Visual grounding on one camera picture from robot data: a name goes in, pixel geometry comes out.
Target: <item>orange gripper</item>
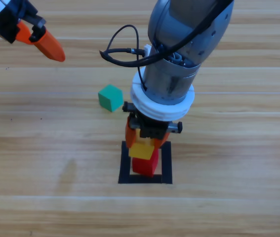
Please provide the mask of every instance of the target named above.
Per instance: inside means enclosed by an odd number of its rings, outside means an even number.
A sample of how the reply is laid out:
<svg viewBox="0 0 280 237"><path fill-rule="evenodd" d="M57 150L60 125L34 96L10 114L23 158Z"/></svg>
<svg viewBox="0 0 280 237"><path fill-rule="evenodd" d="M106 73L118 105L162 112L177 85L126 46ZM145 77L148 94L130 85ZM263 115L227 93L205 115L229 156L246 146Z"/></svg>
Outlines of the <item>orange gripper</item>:
<svg viewBox="0 0 280 237"><path fill-rule="evenodd" d="M33 44L38 48L38 50L40 50L47 58L51 60L59 62L65 61L65 53L62 45L48 30L46 30L45 34L39 41L31 42L29 40L31 36L29 28L21 21L18 23L18 27L20 31L16 36L17 41L26 44Z"/></svg>

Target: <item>black cable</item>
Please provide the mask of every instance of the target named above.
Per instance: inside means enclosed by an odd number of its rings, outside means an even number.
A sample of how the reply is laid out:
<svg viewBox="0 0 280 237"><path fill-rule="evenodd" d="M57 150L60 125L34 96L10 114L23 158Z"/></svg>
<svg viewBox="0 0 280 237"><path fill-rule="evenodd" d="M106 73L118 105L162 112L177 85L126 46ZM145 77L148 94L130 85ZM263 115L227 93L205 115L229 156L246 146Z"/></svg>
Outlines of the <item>black cable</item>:
<svg viewBox="0 0 280 237"><path fill-rule="evenodd" d="M139 69L139 67L144 67L149 64L155 63L155 62L175 53L176 51L178 51L179 49L184 47L186 44L188 44L190 41L192 41L197 35L201 34L203 31L205 31L212 24L212 22L215 20L215 18L217 18L218 15L220 15L232 2L233 2L233 0L218 1L217 4L215 5L215 7L211 10L211 12L200 22L200 24L193 30L193 32L191 32L181 42L170 47L169 49L167 49L164 52L160 52L160 53L145 57L140 60L129 61L129 62L123 62L123 61L119 61L119 60L112 58L111 56L109 56L108 51L104 51L104 52L100 51L100 55L106 61L116 64L118 66L122 66L122 67L132 67L132 68L137 67Z"/></svg>
<svg viewBox="0 0 280 237"><path fill-rule="evenodd" d="M139 33L138 33L138 30L135 28L135 26L133 25L125 25L123 27L121 27L115 34L114 36L112 36L109 44L108 44L108 47L107 47L107 53L110 51L110 46L112 44L112 42L114 41L115 37L117 36L117 34L119 34L120 31L122 31L124 28L127 28L127 27L132 27L134 30L135 30L135 33L136 33L136 62L139 61L139 44L140 44L140 38L139 38ZM112 52L128 52L129 49L113 49ZM137 67L138 68L138 73L139 73L139 77L140 77L140 80L141 80L141 83L142 83L142 86L143 86L143 89L146 91L147 90L147 87L145 86L144 84L144 81L143 81L143 78L142 78L142 75L141 75L141 70L140 70L140 67Z"/></svg>

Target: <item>yellow cube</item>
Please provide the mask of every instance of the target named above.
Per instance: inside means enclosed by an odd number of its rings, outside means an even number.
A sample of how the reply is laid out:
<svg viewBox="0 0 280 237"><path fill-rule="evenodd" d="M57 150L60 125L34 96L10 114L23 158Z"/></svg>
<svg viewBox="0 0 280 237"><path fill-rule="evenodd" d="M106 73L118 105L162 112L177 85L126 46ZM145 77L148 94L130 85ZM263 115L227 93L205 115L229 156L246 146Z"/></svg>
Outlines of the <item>yellow cube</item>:
<svg viewBox="0 0 280 237"><path fill-rule="evenodd" d="M149 146L143 143L134 143L129 149L129 156L132 158L149 160L152 157L154 148L154 146Z"/></svg>

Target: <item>robotic arm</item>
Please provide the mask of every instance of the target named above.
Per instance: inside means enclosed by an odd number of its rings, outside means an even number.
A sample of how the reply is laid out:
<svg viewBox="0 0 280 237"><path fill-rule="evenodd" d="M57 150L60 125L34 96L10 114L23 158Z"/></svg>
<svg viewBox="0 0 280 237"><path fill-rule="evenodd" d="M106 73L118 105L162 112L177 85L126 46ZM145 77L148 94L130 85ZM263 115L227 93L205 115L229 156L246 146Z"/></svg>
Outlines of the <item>robotic arm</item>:
<svg viewBox="0 0 280 237"><path fill-rule="evenodd" d="M61 44L44 26L45 20L28 0L0 0L0 37L36 46L47 58L65 61ZM31 33L22 20L33 25Z"/></svg>
<svg viewBox="0 0 280 237"><path fill-rule="evenodd" d="M145 55L138 48L109 49L111 43L100 52L111 63L137 67L139 71L131 86L133 103L125 102L123 106L130 113L127 144L133 129L140 129L140 137L156 141L182 132L182 123L172 121L189 111L195 97L192 82L225 33L233 5L234 0L158 0L148 28L152 46L146 46ZM144 58L121 62L109 56L113 52Z"/></svg>

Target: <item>gray metal cylinder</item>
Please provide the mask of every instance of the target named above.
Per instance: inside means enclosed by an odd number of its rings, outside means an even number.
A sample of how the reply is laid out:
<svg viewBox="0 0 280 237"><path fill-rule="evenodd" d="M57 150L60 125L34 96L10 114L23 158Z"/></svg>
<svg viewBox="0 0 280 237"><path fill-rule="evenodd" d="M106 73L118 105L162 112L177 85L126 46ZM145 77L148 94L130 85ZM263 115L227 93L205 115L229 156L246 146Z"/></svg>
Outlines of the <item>gray metal cylinder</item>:
<svg viewBox="0 0 280 237"><path fill-rule="evenodd" d="M152 47L150 55L155 53ZM164 59L150 64L145 68L143 81L147 90L143 91L159 104L176 105L185 99L199 68L200 65L185 68Z"/></svg>

